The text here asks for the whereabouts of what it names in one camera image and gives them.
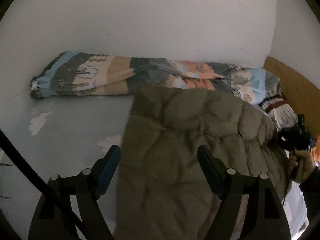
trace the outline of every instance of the folded blanket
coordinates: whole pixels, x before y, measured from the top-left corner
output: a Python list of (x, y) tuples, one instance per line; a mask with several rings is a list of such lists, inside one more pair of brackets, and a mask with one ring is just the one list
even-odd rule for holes
[[(197, 148), (239, 173), (266, 173), (280, 199), (287, 158), (272, 144), (274, 123), (227, 93), (142, 86), (122, 144), (117, 186), (116, 239), (203, 239), (220, 200), (197, 161)], [(244, 222), (242, 202), (236, 231)]]
[(230, 63), (67, 51), (34, 77), (31, 84), (31, 97), (34, 99), (64, 95), (134, 94), (139, 86), (148, 84), (169, 88), (217, 89), (258, 104), (265, 96), (275, 94), (279, 79), (261, 68), (248, 69)]
[(210, 80), (222, 77), (204, 62), (68, 51), (33, 78), (31, 96), (124, 95), (144, 84), (214, 90)]

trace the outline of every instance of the wooden bed frame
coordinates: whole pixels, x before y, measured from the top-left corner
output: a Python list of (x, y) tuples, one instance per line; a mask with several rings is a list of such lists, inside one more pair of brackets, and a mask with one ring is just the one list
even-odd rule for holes
[(313, 135), (320, 135), (320, 90), (304, 76), (279, 60), (268, 57), (264, 69), (277, 75), (294, 112), (304, 114), (306, 126)]

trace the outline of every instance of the striped blanket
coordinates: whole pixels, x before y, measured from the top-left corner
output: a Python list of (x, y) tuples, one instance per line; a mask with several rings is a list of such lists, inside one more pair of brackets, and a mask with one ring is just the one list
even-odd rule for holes
[(66, 51), (32, 79), (31, 97), (125, 95), (141, 85), (217, 89), (258, 104), (270, 90), (278, 91), (279, 79), (261, 68), (235, 64)]

